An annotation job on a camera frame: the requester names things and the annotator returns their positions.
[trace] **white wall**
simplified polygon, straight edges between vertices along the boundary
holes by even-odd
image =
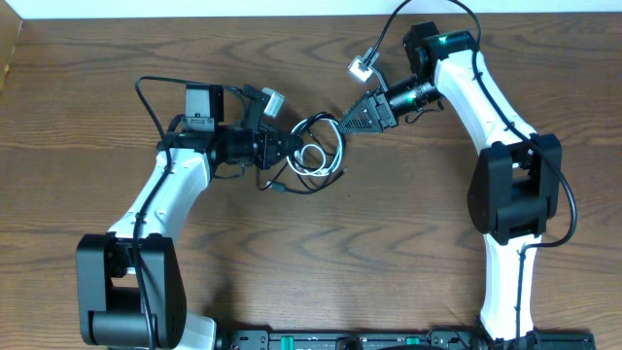
[[[6,0],[24,19],[322,16],[389,14],[402,0]],[[622,0],[464,0],[476,13],[618,12]],[[405,14],[460,13],[443,0],[414,0]]]

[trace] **green terminal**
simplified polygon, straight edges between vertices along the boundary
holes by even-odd
[[[294,350],[293,336],[281,336],[281,350]]]
[[[419,345],[419,338],[418,337],[406,338],[406,345]]]

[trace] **wooden table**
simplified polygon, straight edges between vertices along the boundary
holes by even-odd
[[[381,49],[391,82],[409,73],[401,37],[431,19],[445,31],[473,27],[465,16],[397,18]],[[340,115],[364,91],[347,65],[385,20],[27,21],[0,96],[0,347],[86,347],[76,245],[121,216],[155,162],[138,76],[271,87],[288,99],[288,125],[321,110]],[[577,198],[574,240],[538,252],[535,323],[590,330],[600,349],[619,348],[622,15],[481,20],[497,83],[528,123],[560,138]],[[145,91],[164,123],[184,111],[183,87]],[[226,120],[239,112],[230,98]],[[314,195],[258,192],[253,172],[212,183],[177,249],[190,310],[277,330],[474,323],[485,276],[466,202],[476,154],[453,109],[349,146],[349,171]],[[568,223],[561,195],[545,240]]]

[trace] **white cable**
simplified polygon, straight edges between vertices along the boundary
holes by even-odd
[[[339,130],[337,129],[339,122],[329,119],[321,119],[320,121],[329,122],[330,126],[332,126],[332,130],[334,131],[335,136],[337,137],[337,149],[334,153],[334,157],[332,158],[330,164],[327,166],[327,154],[324,152],[322,147],[316,144],[305,145],[300,151],[294,152],[294,157],[296,158],[296,160],[298,160],[299,163],[304,164],[304,152],[308,148],[313,148],[319,151],[322,155],[322,165],[318,169],[311,171],[298,166],[292,161],[290,157],[287,157],[290,168],[298,175],[324,177],[332,174],[335,170],[339,168],[339,165],[341,165],[341,159],[343,158],[343,145],[341,144],[341,137],[339,137]],[[296,126],[294,126],[294,128],[292,129],[292,134],[298,132],[300,127],[303,126],[305,123],[307,123],[307,120],[303,120],[302,122],[299,122]]]

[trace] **wire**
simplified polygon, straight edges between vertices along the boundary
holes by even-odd
[[[339,122],[337,122],[335,119],[330,119],[330,118],[319,119],[317,116],[320,116],[320,115],[321,114],[318,114],[316,115],[316,117],[311,117],[311,119],[306,119],[306,120],[303,120],[302,122],[299,122],[292,129],[292,135],[300,136],[301,131],[303,130],[304,127],[306,127],[306,131],[309,132],[308,129],[311,126],[311,124],[317,121],[325,121],[327,123],[330,123],[330,126],[332,126],[332,130],[334,131],[337,137],[337,149],[334,153],[334,156],[330,164],[327,164],[327,153],[322,147],[322,144],[319,143],[318,141],[316,141],[318,142],[318,144],[307,144],[300,151],[294,152],[294,157],[287,157],[287,162],[292,168],[292,170],[298,175],[324,177],[324,176],[328,176],[332,174],[341,165],[341,160],[343,159],[343,144],[342,144],[342,137],[340,136],[340,131],[337,129]],[[317,138],[313,135],[312,135],[312,138],[314,141],[317,140]],[[320,165],[316,169],[310,170],[308,167],[304,166],[303,164],[304,163],[304,152],[309,148],[313,148],[317,150],[322,156],[322,165]]]
[[[438,105],[438,109],[437,110],[434,109],[434,108],[425,109],[425,110],[421,111],[421,113],[419,113],[417,115],[417,117],[415,117],[415,119],[410,120],[409,117],[411,115],[408,115],[408,116],[406,116],[406,118],[404,118],[404,121],[406,123],[416,123],[421,118],[421,116],[425,115],[426,113],[431,113],[431,112],[440,113],[440,112],[445,110],[445,106],[443,106],[443,104],[440,102],[440,99],[436,101],[436,104]]]
[[[318,122],[318,121],[334,121],[336,122],[336,118],[330,114],[330,113],[326,113],[326,112],[320,112],[318,114],[316,114],[313,117],[307,118],[304,121],[300,122],[299,124],[297,124],[293,129],[292,129],[292,134],[302,137],[304,135],[304,133],[309,133],[311,138],[313,138],[316,142],[318,142],[318,145],[306,145],[305,147],[309,146],[315,149],[320,149],[319,151],[325,156],[329,156],[330,153],[327,152],[324,147],[322,146],[322,144],[319,142],[319,140],[317,140],[317,138],[311,133],[310,131],[310,127],[311,125],[313,125],[314,123]],[[312,194],[312,193],[316,193],[319,192],[325,188],[327,188],[328,186],[334,184],[337,180],[339,180],[341,178],[341,176],[343,176],[343,174],[347,171],[347,168],[344,168],[342,170],[339,170],[337,172],[337,169],[339,168],[341,159],[343,157],[343,154],[345,154],[345,149],[346,149],[346,139],[345,136],[338,131],[338,129],[336,129],[336,125],[334,125],[333,123],[331,123],[333,130],[335,131],[335,134],[337,136],[337,142],[339,144],[339,146],[337,146],[337,150],[335,151],[335,156],[333,157],[333,159],[330,162],[330,166],[326,167],[326,162],[323,161],[323,165],[321,167],[318,168],[311,168],[311,167],[307,167],[304,164],[302,164],[300,161],[298,161],[296,159],[296,157],[288,157],[288,159],[286,159],[286,162],[283,164],[283,166],[281,167],[281,169],[279,169],[279,171],[276,173],[276,175],[272,178],[272,180],[267,181],[265,183],[265,185],[262,185],[260,183],[259,180],[259,169],[257,169],[257,173],[256,173],[256,186],[258,188],[258,190],[260,191],[266,191],[269,189],[275,190],[275,191],[279,191],[279,192],[286,192],[286,193],[295,193],[295,194]],[[340,159],[337,161],[336,157],[337,155],[341,154]],[[298,180],[300,181],[300,183],[302,184],[302,186],[305,187],[305,189],[307,191],[301,191],[301,190],[295,190],[292,188],[287,187],[286,185],[279,183],[277,180],[283,175],[283,173],[285,172],[285,169],[288,167],[288,165],[290,166],[290,168],[292,170],[296,169],[298,171],[295,171],[295,174],[298,178]],[[305,171],[307,172],[325,172],[326,175],[324,175],[326,178],[324,179],[324,181],[322,182],[322,184],[320,184],[319,186],[317,186],[316,188],[312,188],[311,186],[309,186],[309,184],[307,184],[304,179],[302,178],[302,176],[306,176],[306,173],[300,174],[300,173],[304,173]]]
[[[152,118],[152,121],[155,124],[155,128],[157,128],[157,132],[159,133],[159,136],[162,140],[162,148],[164,149],[164,152],[166,154],[166,164],[164,165],[164,171],[162,172],[162,175],[157,180],[157,183],[155,183],[155,186],[152,188],[149,195],[145,199],[145,202],[141,206],[140,211],[136,213],[136,221],[134,225],[134,231],[132,234],[132,261],[133,261],[134,270],[136,273],[136,280],[138,282],[138,290],[140,293],[141,305],[142,305],[143,310],[145,311],[145,322],[147,323],[147,333],[149,335],[149,349],[153,350],[156,348],[156,329],[153,323],[152,310],[149,305],[149,298],[147,297],[147,288],[145,286],[145,279],[144,279],[143,271],[142,271],[142,265],[141,265],[142,260],[140,256],[140,245],[138,244],[138,240],[141,236],[141,225],[145,223],[144,219],[145,219],[145,216],[147,215],[147,210],[149,209],[149,205],[154,200],[154,197],[156,196],[157,191],[160,189],[160,187],[166,180],[166,177],[170,173],[172,161],[171,161],[170,144],[169,144],[169,141],[166,139],[166,134],[164,133],[164,129],[162,128],[161,123],[156,117],[156,113],[154,113],[154,110],[150,106],[149,102],[145,98],[145,95],[143,94],[143,91],[140,88],[140,83],[145,80],[159,81],[159,82],[166,82],[166,83],[176,83],[176,84],[204,84],[204,83],[188,81],[188,80],[183,80],[183,79],[175,79],[175,78],[144,76],[144,77],[138,78],[134,85],[134,87],[136,88],[136,93],[138,94],[138,97],[140,98],[141,102],[145,106],[145,109],[147,110],[150,117]],[[243,95],[242,91],[238,87],[223,87],[223,88],[230,92],[233,92],[233,94],[238,96],[238,98],[242,100],[244,110],[246,111],[246,103],[244,102],[244,98],[242,98],[242,95]],[[181,121],[183,116],[184,115],[175,116],[175,118],[171,121],[170,125],[168,126],[169,132],[172,132],[175,130],[175,128],[177,128],[177,125],[179,125],[179,122]]]
[[[558,168],[559,164],[555,164],[554,161],[550,159],[534,141],[532,141],[527,136],[523,135],[518,129],[516,129],[514,124],[503,113],[503,111],[501,110],[501,108],[499,107],[495,99],[493,98],[493,96],[490,94],[490,92],[486,88],[486,85],[484,84],[481,78],[481,73],[477,69],[477,53],[479,53],[479,49],[480,49],[479,46],[480,46],[480,42],[482,38],[482,27],[479,22],[479,18],[477,18],[477,15],[469,7],[467,7],[460,1],[458,0],[448,0],[448,1],[459,6],[463,10],[465,10],[468,13],[468,15],[473,19],[473,21],[475,22],[475,25],[477,26],[477,39],[476,39],[476,44],[475,44],[475,50],[473,50],[473,56],[471,59],[473,73],[475,74],[474,79],[479,84],[479,87],[481,88],[482,92],[484,93],[488,101],[490,102],[491,106],[493,106],[493,108],[495,109],[495,111],[497,112],[497,114],[499,115],[499,117],[501,118],[505,126],[507,127],[507,129],[511,130],[512,133],[514,133],[518,138],[520,138],[523,142],[529,145],[530,149],[536,155],[540,156],[544,160],[544,162],[549,166],[549,168],[553,171],[555,176],[560,181],[560,184],[562,185],[562,188],[564,189],[564,192],[566,193],[566,197],[568,198],[568,202],[569,202],[570,226],[569,226],[569,229],[566,235],[562,237],[561,239],[554,241],[554,242],[527,244],[523,246],[521,248],[521,251],[519,252],[520,264],[519,264],[519,272],[518,272],[518,291],[517,291],[517,299],[516,299],[516,307],[515,307],[516,308],[516,336],[514,339],[515,340],[514,347],[518,349],[520,345],[520,310],[521,310],[521,301],[522,301],[521,298],[522,298],[522,291],[523,291],[523,288],[522,288],[523,270],[525,268],[525,258],[526,258],[525,254],[527,250],[532,249],[532,248],[555,248],[563,244],[566,244],[568,241],[570,241],[570,239],[574,235],[574,231],[576,230],[576,223],[578,220],[578,216],[576,213],[576,202],[574,199],[574,194],[572,193],[572,190],[570,188],[570,184],[566,180],[566,177],[564,176],[562,171]],[[380,34],[380,37],[378,38],[378,42],[374,46],[372,53],[369,57],[373,57],[375,53],[377,52],[378,48],[380,47],[380,43],[382,42],[382,39],[384,38],[387,30],[389,29],[389,25],[393,21],[394,17],[397,15],[397,12],[399,12],[399,10],[401,10],[401,8],[404,7],[409,2],[410,0],[405,0],[404,2],[402,2],[396,8],[393,14],[389,17],[389,20],[387,21],[387,24],[385,24],[385,28]]]
[[[138,245],[138,239],[140,238],[140,233],[141,233],[140,228],[141,228],[141,225],[143,225],[144,223],[143,219],[145,218],[145,215],[147,215],[147,209],[149,208],[149,204],[151,204],[152,200],[156,196],[157,190],[159,190],[159,188],[162,186],[162,184],[164,183],[164,180],[166,180],[166,177],[168,176],[170,172],[171,151],[168,147],[168,142],[166,141],[166,135],[164,134],[162,125],[159,123],[159,120],[157,119],[156,114],[154,113],[154,110],[149,105],[149,102],[147,102],[147,99],[145,98],[145,96],[143,95],[143,92],[140,89],[140,83],[143,80],[158,80],[158,81],[164,81],[164,82],[168,81],[168,82],[173,82],[173,83],[179,83],[179,82],[174,82],[174,80],[167,80],[166,78],[161,79],[160,77],[140,77],[136,80],[136,84],[135,84],[136,93],[138,94],[138,97],[140,98],[141,102],[143,102],[143,105],[145,106],[145,109],[147,109],[147,112],[151,116],[152,121],[154,121],[155,128],[157,128],[157,132],[159,133],[159,136],[162,139],[162,147],[164,148],[164,152],[166,153],[166,164],[164,165],[164,171],[162,172],[162,175],[160,176],[159,180],[157,180],[157,183],[155,183],[155,186],[152,188],[149,195],[147,196],[147,199],[145,199],[145,202],[140,208],[140,211],[136,214],[134,232],[132,234],[132,260],[133,260],[133,265],[134,265],[134,271],[136,272],[136,280],[138,282],[140,300],[142,303],[143,310],[145,311],[145,322],[147,323],[147,333],[149,335],[149,349],[153,350],[156,348],[156,330],[154,329],[155,325],[152,319],[152,309],[149,306],[149,299],[147,297],[147,288],[145,287],[145,279],[143,278],[143,270],[141,266],[142,259],[140,257],[140,251],[139,251],[140,248]]]
[[[401,4],[399,4],[399,6],[397,6],[396,10],[393,11],[391,16],[389,17],[389,20],[387,20],[385,27],[382,29],[382,33],[380,33],[380,37],[378,38],[376,45],[373,46],[373,49],[369,53],[369,56],[365,60],[364,64],[369,64],[369,62],[371,62],[371,59],[373,59],[374,55],[378,52],[378,49],[380,48],[380,44],[382,43],[382,40],[385,38],[385,34],[387,34],[387,30],[389,30],[389,26],[391,25],[391,22],[397,16],[397,13],[399,12],[399,10],[401,10],[401,8],[406,6],[406,4],[408,4],[409,2],[410,0],[404,0]]]

